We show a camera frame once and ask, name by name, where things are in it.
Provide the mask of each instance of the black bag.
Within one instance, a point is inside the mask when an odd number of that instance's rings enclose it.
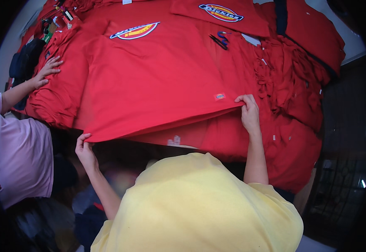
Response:
[[[23,80],[32,78],[44,45],[46,43],[43,40],[36,38],[24,45],[20,53],[15,53],[9,66],[9,77]]]

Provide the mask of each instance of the pile of red shirts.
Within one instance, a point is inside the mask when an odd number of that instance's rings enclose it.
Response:
[[[277,35],[274,3],[109,3],[68,3],[79,4],[83,24],[70,38],[73,29],[56,32],[47,45],[38,68],[47,52],[65,63],[27,109],[52,126],[84,129],[93,142],[125,137],[245,161],[242,103],[233,100],[252,93],[270,183],[296,193],[308,182],[321,148],[321,85],[330,78],[301,46]],[[209,38],[219,31],[228,50]],[[261,37],[261,45],[241,33]]]

